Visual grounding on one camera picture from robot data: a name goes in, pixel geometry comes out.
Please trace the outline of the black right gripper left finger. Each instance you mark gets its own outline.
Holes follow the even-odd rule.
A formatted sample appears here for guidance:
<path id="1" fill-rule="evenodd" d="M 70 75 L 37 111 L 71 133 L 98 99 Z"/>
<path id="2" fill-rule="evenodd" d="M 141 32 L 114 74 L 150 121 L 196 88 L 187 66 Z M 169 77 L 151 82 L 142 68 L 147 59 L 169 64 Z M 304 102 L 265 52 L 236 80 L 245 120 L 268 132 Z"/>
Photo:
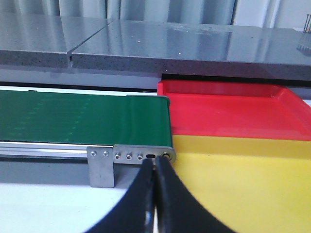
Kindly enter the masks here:
<path id="1" fill-rule="evenodd" d="M 88 233 L 152 233 L 154 229 L 153 162 L 145 159 L 132 184 L 114 206 Z"/>

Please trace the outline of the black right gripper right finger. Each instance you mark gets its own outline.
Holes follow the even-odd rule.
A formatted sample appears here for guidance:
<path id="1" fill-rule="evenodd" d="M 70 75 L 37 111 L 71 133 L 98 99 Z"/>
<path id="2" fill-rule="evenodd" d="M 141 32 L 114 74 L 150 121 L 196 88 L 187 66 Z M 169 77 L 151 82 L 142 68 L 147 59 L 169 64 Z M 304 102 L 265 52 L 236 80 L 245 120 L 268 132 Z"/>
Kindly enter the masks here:
<path id="1" fill-rule="evenodd" d="M 160 233 L 234 232 L 195 199 L 181 182 L 167 158 L 156 158 L 155 176 Z"/>

